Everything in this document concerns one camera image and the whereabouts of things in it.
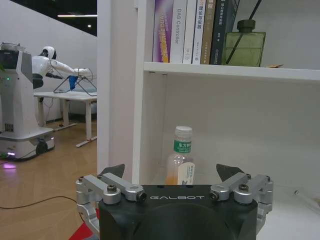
white robot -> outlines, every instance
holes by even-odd
[[[53,129],[39,127],[36,120],[34,89],[43,85],[43,77],[61,78],[53,70],[71,76],[88,76],[89,69],[71,67],[56,61],[51,46],[31,57],[23,47],[2,44],[0,50],[0,94],[2,129],[0,154],[16,160],[27,160],[55,147]]]

purple light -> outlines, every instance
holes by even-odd
[[[3,168],[4,169],[15,169],[16,166],[11,163],[5,163],[5,164],[3,164]]]

robot display screen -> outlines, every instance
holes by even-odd
[[[19,51],[0,50],[0,64],[4,69],[16,69]]]

book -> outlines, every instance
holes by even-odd
[[[205,12],[206,0],[198,0],[196,5],[192,64],[200,64]]]
[[[153,62],[169,63],[174,0],[155,0]]]
[[[184,64],[192,63],[192,53],[194,49],[194,37],[195,37],[196,11],[197,11],[197,1],[187,0],[183,61],[182,61],[182,63]]]
[[[217,0],[210,64],[221,65],[226,33],[232,32],[240,0]]]
[[[214,31],[216,0],[206,0],[204,26],[203,26],[203,38],[201,49],[201,64],[210,63],[211,54],[211,42]]]
[[[187,0],[173,0],[170,63],[182,64],[186,29]]]

screw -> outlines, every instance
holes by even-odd
[[[136,195],[136,201],[139,203],[144,202],[146,199],[147,199],[147,194],[144,191],[141,191]]]
[[[239,190],[240,190],[241,192],[248,192],[248,191],[249,191],[249,187],[248,187],[247,184],[240,184],[240,185],[239,185]]]
[[[108,193],[115,193],[117,191],[117,187],[116,185],[111,184],[106,187],[106,190]]]
[[[217,202],[217,201],[219,200],[219,193],[217,193],[216,191],[210,192],[209,198],[210,198],[213,202]]]

